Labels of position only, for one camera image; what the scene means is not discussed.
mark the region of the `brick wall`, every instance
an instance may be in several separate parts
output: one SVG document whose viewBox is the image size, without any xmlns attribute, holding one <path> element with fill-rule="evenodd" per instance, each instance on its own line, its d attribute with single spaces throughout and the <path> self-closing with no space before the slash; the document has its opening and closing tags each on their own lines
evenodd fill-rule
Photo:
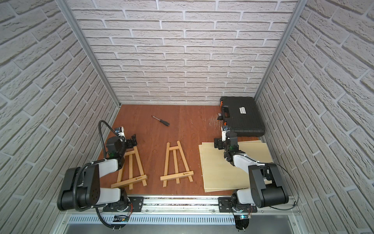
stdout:
<svg viewBox="0 0 374 234">
<path fill-rule="evenodd" d="M 373 6 L 309 0 L 257 103 L 311 233 L 374 230 Z"/>
<path fill-rule="evenodd" d="M 0 54 L 0 233 L 49 233 L 115 106 L 54 1 L 2 1 Z"/>
<path fill-rule="evenodd" d="M 296 1 L 70 0 L 122 103 L 254 96 Z"/>
</svg>

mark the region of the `easel leg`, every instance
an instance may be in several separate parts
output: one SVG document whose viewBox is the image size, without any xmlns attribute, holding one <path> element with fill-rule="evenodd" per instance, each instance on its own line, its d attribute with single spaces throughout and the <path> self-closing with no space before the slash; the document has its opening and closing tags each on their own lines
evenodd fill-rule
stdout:
<svg viewBox="0 0 374 234">
<path fill-rule="evenodd" d="M 168 167 L 169 167 L 169 148 L 170 142 L 166 144 L 166 157 L 165 157 L 165 168 L 164 168 L 164 176 L 168 175 Z M 163 182 L 163 187 L 166 187 L 166 180 Z"/>
<path fill-rule="evenodd" d="M 129 179 L 132 179 L 132 154 L 129 155 Z M 129 190 L 133 189 L 133 185 L 129 184 Z"/>
<path fill-rule="evenodd" d="M 134 146 L 134 151 L 135 151 L 135 157 L 137 158 L 140 175 L 142 176 L 142 175 L 144 175 L 144 171 L 143 171 L 143 166 L 141 165 L 141 162 L 140 162 L 140 156 L 139 156 L 139 152 L 138 152 L 138 147 L 137 146 Z M 143 180 L 142 182 L 143 182 L 143 186 L 147 185 L 147 182 L 145 180 Z"/>
<path fill-rule="evenodd" d="M 123 167 L 118 171 L 118 176 L 117 176 L 117 183 L 122 181 L 122 175 L 123 175 Z"/>
<path fill-rule="evenodd" d="M 173 150 L 173 156 L 174 156 L 174 168 L 175 168 L 175 173 L 178 174 L 178 162 L 177 162 L 177 151 L 174 149 Z"/>
<path fill-rule="evenodd" d="M 190 169 L 188 168 L 188 164 L 187 164 L 187 161 L 186 161 L 186 157 L 184 156 L 184 153 L 183 153 L 183 150 L 182 150 L 181 142 L 178 140 L 178 141 L 177 141 L 177 144 L 178 144 L 178 147 L 179 147 L 179 151 L 180 151 L 180 153 L 181 153 L 181 156 L 182 156 L 182 160 L 183 160 L 184 167 L 186 168 L 186 171 L 190 171 Z M 189 176 L 188 179 L 190 180 L 190 182 L 193 182 L 192 176 Z"/>
</svg>

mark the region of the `screwdriver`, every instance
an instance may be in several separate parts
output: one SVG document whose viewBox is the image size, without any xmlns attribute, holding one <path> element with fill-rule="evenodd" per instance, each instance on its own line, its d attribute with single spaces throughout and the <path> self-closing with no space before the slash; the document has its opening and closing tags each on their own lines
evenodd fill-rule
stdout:
<svg viewBox="0 0 374 234">
<path fill-rule="evenodd" d="M 166 122 L 165 120 L 162 120 L 162 119 L 159 119 L 159 118 L 156 118 L 154 117 L 153 115 L 151 115 L 153 118 L 155 119 L 158 119 L 161 123 L 163 123 L 165 126 L 169 126 L 170 124 L 168 122 Z"/>
</svg>

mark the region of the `metal corner post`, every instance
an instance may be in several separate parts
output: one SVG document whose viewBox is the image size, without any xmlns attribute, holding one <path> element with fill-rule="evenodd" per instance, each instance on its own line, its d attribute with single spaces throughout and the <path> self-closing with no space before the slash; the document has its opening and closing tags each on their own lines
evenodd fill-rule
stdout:
<svg viewBox="0 0 374 234">
<path fill-rule="evenodd" d="M 97 60 L 97 57 L 92 50 L 86 36 L 83 33 L 83 30 L 79 26 L 79 23 L 77 19 L 75 18 L 73 11 L 71 10 L 69 4 L 66 0 L 56 0 L 57 5 L 60 7 L 61 12 L 65 16 L 67 22 L 69 23 L 73 33 L 75 33 L 75 36 L 77 37 L 79 43 L 81 44 L 83 50 L 85 51 L 88 59 L 91 61 L 92 66 L 96 70 L 97 74 L 99 75 L 102 83 L 104 84 L 105 88 L 107 89 L 110 97 L 112 98 L 114 104 L 117 108 L 121 107 L 121 102 L 118 100 L 112 86 L 110 85 L 107 76 L 104 73 L 104 70 L 102 69 L 99 61 Z"/>
<path fill-rule="evenodd" d="M 266 71 L 265 71 L 264 76 L 263 76 L 263 78 L 260 82 L 260 85 L 258 86 L 258 88 L 256 90 L 255 101 L 257 101 L 258 98 L 260 97 L 260 94 L 261 94 L 262 90 L 264 89 L 267 80 L 269 79 L 270 73 L 273 70 L 276 62 L 279 59 L 279 57 L 281 56 L 284 48 L 286 47 L 287 41 L 288 41 L 289 37 L 291 36 L 291 33 L 292 33 L 293 29 L 295 28 L 295 26 L 297 24 L 297 21 L 298 21 L 300 15 L 301 15 L 301 13 L 303 12 L 307 2 L 308 2 L 308 0 L 298 0 L 298 2 L 296 3 L 294 12 L 292 13 L 292 15 L 291 15 L 291 17 L 288 21 L 288 24 L 283 31 L 282 37 L 280 38 L 279 43 L 278 43 L 277 47 L 275 48 L 275 52 L 273 53 L 273 56 L 270 59 L 269 64 L 267 65 Z"/>
</svg>

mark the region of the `wooden floor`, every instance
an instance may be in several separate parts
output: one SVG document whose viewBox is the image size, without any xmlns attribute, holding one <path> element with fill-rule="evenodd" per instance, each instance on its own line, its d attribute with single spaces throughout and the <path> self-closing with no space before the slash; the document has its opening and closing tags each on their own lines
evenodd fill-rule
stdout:
<svg viewBox="0 0 374 234">
<path fill-rule="evenodd" d="M 217 121 L 219 106 L 170 106 L 170 105 L 122 105 L 114 127 L 123 126 L 126 138 L 137 135 L 138 150 L 144 173 L 148 176 L 147 186 L 141 182 L 134 184 L 128 194 L 177 194 L 177 195 L 231 195 L 232 191 L 204 192 L 202 170 L 200 164 L 199 144 L 213 142 L 213 138 L 221 136 L 221 123 Z M 154 115 L 170 123 L 167 127 L 151 117 Z M 167 187 L 162 186 L 160 176 L 164 175 L 166 143 L 176 146 L 181 142 L 190 170 L 194 171 L 193 182 L 188 177 L 181 178 L 180 184 L 169 180 Z M 239 137 L 238 140 L 257 140 L 256 137 Z M 169 172 L 174 174 L 172 152 L 169 156 Z M 184 169 L 182 158 L 177 151 L 179 172 Z M 123 180 L 128 179 L 128 158 L 126 158 Z M 134 157 L 134 177 L 140 172 Z M 101 187 L 110 188 L 116 183 L 118 173 L 108 174 L 100 179 Z"/>
</svg>

